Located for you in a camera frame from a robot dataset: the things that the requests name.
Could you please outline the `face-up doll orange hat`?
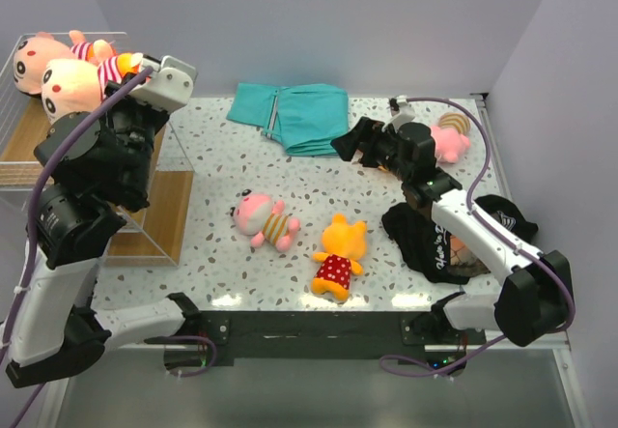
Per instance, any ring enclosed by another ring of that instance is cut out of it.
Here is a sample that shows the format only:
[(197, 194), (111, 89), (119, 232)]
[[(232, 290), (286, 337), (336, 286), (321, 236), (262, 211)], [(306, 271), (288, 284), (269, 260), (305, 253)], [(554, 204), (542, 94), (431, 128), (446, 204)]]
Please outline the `face-up doll orange hat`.
[(41, 83), (42, 107), (49, 124), (73, 112), (92, 112), (105, 99), (109, 82), (121, 84), (129, 73), (138, 73), (142, 53), (122, 53), (98, 62), (54, 59), (47, 63)]

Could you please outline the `pink pig toy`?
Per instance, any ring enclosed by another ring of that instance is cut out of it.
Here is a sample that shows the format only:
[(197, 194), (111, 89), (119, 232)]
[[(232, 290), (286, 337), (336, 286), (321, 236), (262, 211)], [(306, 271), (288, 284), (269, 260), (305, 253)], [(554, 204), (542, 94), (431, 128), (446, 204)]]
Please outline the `pink pig toy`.
[(457, 163), (470, 147), (470, 121), (461, 113), (443, 114), (435, 126), (430, 126), (430, 132), (438, 162)]

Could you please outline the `black-haired doll orange pants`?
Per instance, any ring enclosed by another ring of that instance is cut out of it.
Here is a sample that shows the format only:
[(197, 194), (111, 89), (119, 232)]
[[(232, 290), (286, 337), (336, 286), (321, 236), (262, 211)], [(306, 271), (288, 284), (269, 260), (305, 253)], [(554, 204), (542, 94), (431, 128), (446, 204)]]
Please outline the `black-haired doll orange pants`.
[(117, 55), (115, 48), (106, 41), (90, 43), (79, 30), (70, 30), (71, 46), (56, 40), (50, 33), (39, 32), (24, 40), (16, 49), (13, 58), (15, 87), (29, 96), (41, 95), (43, 71), (54, 59), (82, 60), (91, 64)]

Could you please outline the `pink pig striped shirt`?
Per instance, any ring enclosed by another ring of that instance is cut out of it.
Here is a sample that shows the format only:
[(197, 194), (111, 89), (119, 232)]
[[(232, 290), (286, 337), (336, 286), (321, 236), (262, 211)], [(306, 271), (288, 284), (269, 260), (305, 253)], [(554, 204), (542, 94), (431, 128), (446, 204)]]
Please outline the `pink pig striped shirt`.
[(285, 210), (283, 200), (246, 189), (230, 214), (242, 234), (251, 238), (253, 248), (270, 243), (283, 253), (292, 247), (300, 229), (300, 220)]

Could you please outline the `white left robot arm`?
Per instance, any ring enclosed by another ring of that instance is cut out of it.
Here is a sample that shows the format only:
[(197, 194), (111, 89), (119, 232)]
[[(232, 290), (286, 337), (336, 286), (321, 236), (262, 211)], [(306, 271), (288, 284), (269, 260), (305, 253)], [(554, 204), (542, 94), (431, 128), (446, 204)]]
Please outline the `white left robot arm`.
[(71, 112), (34, 151), (42, 172), (33, 188), (23, 274), (3, 325), (1, 358), (16, 388), (75, 376), (105, 353), (141, 341), (189, 343), (202, 315), (172, 293), (144, 306), (92, 309), (84, 287), (123, 211), (148, 204), (155, 136), (171, 107), (111, 85), (91, 113)]

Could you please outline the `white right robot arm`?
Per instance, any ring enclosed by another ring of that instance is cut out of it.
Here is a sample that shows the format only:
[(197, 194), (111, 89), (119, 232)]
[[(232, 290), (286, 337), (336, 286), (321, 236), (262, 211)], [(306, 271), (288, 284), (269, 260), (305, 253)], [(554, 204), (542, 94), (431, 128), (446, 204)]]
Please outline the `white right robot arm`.
[(541, 336), (565, 330), (575, 316), (568, 259), (526, 243), (473, 202), (436, 164), (429, 127), (408, 122), (392, 128), (363, 117), (331, 145), (344, 161), (362, 154), (364, 167), (383, 167), (402, 183), (408, 204), (463, 242), (500, 284), (496, 295), (458, 293), (434, 304), (421, 318), (433, 338), (453, 343), (465, 329), (501, 332), (525, 347)]

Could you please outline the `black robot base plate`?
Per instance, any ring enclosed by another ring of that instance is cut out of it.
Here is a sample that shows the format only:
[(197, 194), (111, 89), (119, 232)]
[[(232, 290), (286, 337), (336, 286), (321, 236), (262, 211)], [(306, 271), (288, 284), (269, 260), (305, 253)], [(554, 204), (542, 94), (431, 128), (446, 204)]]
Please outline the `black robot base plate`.
[(378, 359), (425, 356), (427, 346), (480, 345), (474, 329), (435, 335), (416, 324), (418, 312), (203, 310), (180, 335), (201, 335), (216, 346), (215, 364), (242, 358)]

